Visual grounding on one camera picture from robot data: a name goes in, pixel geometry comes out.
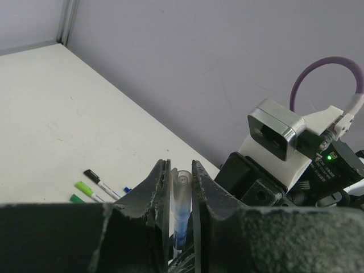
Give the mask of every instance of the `white table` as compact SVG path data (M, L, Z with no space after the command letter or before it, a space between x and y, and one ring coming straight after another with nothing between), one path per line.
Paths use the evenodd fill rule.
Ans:
M218 169L62 45L0 57L0 202L68 202L92 169L114 191L135 187L158 159Z

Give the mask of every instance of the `plastic test tube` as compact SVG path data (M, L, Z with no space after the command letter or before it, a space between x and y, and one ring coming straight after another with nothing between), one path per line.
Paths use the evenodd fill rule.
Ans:
M188 171L172 170L175 230L173 234L173 258L184 249L188 218L191 213L192 175Z

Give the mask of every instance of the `pen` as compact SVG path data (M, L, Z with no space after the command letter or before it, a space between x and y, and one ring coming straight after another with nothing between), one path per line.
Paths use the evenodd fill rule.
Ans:
M77 182L75 184L75 187L77 189L79 189L81 192L83 192L84 194L86 194L88 197L90 197L92 200L99 202L99 203L105 202L97 194L93 193L93 190L89 186L87 186L85 183L83 183L82 181Z
M100 177L90 169L84 171L84 175L91 179L92 182L97 184L100 188L102 188L108 195L110 195L113 199L119 200L121 198L116 192L110 189L105 183L101 182Z

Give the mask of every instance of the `marker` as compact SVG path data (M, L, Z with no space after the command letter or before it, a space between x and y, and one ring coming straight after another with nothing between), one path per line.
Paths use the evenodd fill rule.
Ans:
M92 200L99 203L105 203L103 199L101 199L97 194L93 193L93 190L82 181L77 182L75 184L75 187L84 194L86 194L88 197L90 197Z
M116 192L114 192L112 189L110 189L105 183L101 182L100 177L98 177L97 174L94 173L93 171L91 171L90 169L84 171L84 175L87 176L88 178L90 178L92 180L92 182L94 182L100 188L102 188L104 190L104 192L106 192L108 195L110 195L113 199L119 200L121 198L120 195L118 195Z
M77 195L72 195L69 199L73 203L84 203L85 201L80 199Z

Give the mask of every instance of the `cable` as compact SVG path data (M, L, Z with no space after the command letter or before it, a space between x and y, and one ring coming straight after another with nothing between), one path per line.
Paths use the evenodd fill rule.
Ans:
M308 66L301 75L298 76L295 84L293 85L292 91L291 91L291 98L289 99L289 109L291 111L295 111L295 100L297 96L297 90L300 87L303 79L313 70L315 70L318 67L321 67L325 64L340 64L345 66L347 69L349 69L356 81L357 81L357 90L355 91L355 95L351 99L351 102L346 107L344 114L350 113L352 115L356 115L356 113L360 110L364 103L364 76L362 69L359 67L357 63L355 63L352 60L349 60L344 57L327 57L323 58L321 60L315 61L313 64Z

